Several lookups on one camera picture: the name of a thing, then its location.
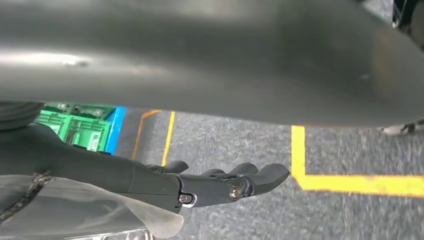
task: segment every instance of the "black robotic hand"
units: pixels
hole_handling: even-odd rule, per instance
[[[278,163],[258,170],[255,165],[246,162],[229,173],[211,169],[200,175],[180,174],[189,168],[183,161],[146,167],[161,174],[175,174],[180,181],[178,201],[187,208],[233,203],[241,198],[264,194],[278,187],[290,175],[289,170]]]

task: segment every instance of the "blue stripe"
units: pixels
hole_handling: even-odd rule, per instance
[[[118,140],[121,133],[122,126],[124,125],[126,107],[118,106],[115,111],[106,119],[111,122],[109,136],[107,137],[105,152],[115,155],[118,147]]]

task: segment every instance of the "yellow floor line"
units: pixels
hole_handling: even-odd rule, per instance
[[[160,113],[160,112],[161,112],[161,110],[151,110],[151,111],[145,112],[145,113],[143,113],[143,115],[141,115],[140,124],[138,125],[137,137],[135,138],[134,149],[132,150],[132,156],[131,156],[132,160],[135,160],[136,157],[137,157],[137,150],[139,149],[140,138],[142,136],[142,130],[143,130],[143,122],[144,122],[145,118],[150,117],[150,116],[155,115],[155,114]]]
[[[166,135],[166,143],[165,143],[165,148],[163,150],[162,166],[165,166],[167,164],[167,157],[168,157],[168,152],[170,151],[172,133],[174,131],[174,122],[175,122],[175,111],[172,111],[171,116],[169,117],[168,134]]]
[[[305,128],[291,127],[291,175],[300,181],[305,176]]]
[[[291,172],[305,191],[424,198],[424,176],[419,175],[307,175],[305,144],[305,128],[292,126]]]

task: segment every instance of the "robotic hand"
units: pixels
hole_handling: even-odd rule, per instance
[[[242,163],[229,173],[211,169],[200,175],[180,174],[189,166],[173,161],[164,167],[147,165],[150,170],[163,174],[176,174],[180,182],[178,201],[183,207],[197,208],[228,204],[241,198],[272,191],[290,175],[282,164],[269,164],[258,171],[252,163]]]
[[[91,184],[174,213],[181,207],[228,204],[264,194],[290,175],[277,163],[261,170],[243,163],[229,173],[211,169],[200,175],[182,174],[189,168],[183,161],[144,165],[107,152],[88,151],[63,143],[48,126],[36,123],[0,131],[0,145],[0,176],[49,172],[52,178]]]

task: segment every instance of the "gray metal surface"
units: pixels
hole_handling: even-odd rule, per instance
[[[3,99],[325,126],[423,117],[424,54],[352,0],[4,0],[0,22]]]
[[[167,126],[159,113],[146,128]],[[138,122],[128,122],[136,128]],[[142,146],[162,149],[167,127],[154,128]],[[187,161],[188,173],[229,171],[251,161],[291,163],[288,126],[177,113],[168,160]],[[317,174],[423,174],[424,135],[386,137],[373,129],[306,129],[306,170]],[[139,159],[160,164],[153,154]],[[302,191],[289,178],[272,193],[234,204],[183,209],[185,225],[175,240],[422,239],[424,202],[419,198]]]

